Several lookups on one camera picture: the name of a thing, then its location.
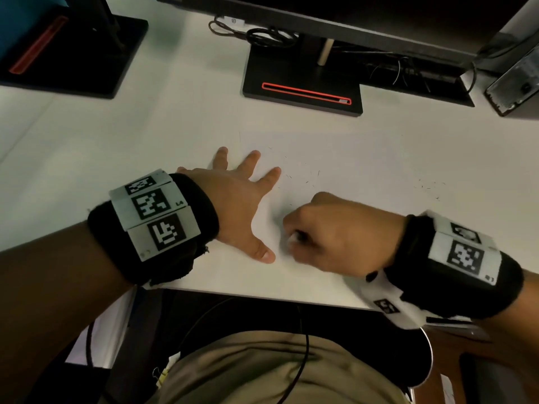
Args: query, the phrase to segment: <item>hand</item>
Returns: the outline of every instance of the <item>hand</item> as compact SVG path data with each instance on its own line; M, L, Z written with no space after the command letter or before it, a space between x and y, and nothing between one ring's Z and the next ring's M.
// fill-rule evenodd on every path
M306 241L289 245L297 262L365 276L392 264L405 217L321 192L288 214L283 224L288 235L307 234Z
M279 180L281 169L275 167L257 182L252 182L249 177L253 175L260 152L252 151L237 169L227 171L228 152L227 148L217 151L211 170L179 167L176 172L189 176L211 200L219 218L219 241L238 248L253 259L272 263L275 254L253 235L251 223L260 200Z

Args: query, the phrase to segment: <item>person's right hand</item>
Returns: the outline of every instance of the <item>person's right hand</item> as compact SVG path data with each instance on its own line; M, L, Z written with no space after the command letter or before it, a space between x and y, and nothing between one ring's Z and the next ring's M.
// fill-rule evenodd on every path
M297 262L366 276L392 264L405 217L321 192L288 214L283 224L289 236L296 231L307 234L306 241L289 244Z

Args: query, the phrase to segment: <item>white table surface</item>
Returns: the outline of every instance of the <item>white table surface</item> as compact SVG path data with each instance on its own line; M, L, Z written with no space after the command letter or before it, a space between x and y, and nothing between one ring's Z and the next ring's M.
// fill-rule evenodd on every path
M247 99L246 42L210 33L207 15L108 1L150 24L115 99L0 88L2 128L16 136L0 164L0 249L85 219L110 189L154 169L207 166L222 145L238 164L240 135L381 131L403 158L417 210L488 233L539 272L539 123L498 117L479 90L489 80L480 77L472 93L476 108L361 86L359 118ZM29 105L28 118L10 109L11 96ZM279 261L261 265L217 243L210 251L173 286L366 307L338 275L300 269L284 283Z

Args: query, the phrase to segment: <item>wristband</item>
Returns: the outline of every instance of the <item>wristband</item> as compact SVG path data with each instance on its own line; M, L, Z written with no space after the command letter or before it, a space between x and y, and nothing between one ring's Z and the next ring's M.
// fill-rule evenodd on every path
M384 271L402 301L446 318L495 316L524 282L519 264L492 238L430 211L408 217L394 264Z
M187 275L219 233L210 199L189 177L157 171L110 192L88 216L88 227L133 284Z

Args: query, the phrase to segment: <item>red outlined slot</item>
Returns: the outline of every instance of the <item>red outlined slot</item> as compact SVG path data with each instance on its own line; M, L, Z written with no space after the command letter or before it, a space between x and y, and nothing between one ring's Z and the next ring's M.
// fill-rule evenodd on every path
M52 21L46 30L39 36L37 40L26 50L15 64L9 68L10 73L14 75L22 75L30 67L33 61L39 56L45 47L52 41L54 36L61 30L69 18L65 15L59 15Z
M277 85L276 83L263 82L262 89L272 90L273 92L280 92L281 94L289 94L289 95L303 96L303 97L307 97L311 99L318 99L320 101L340 103L343 105L352 104L352 99L347 98L347 97L323 94L321 92L315 92L313 90L298 89L298 88L293 88L290 86Z

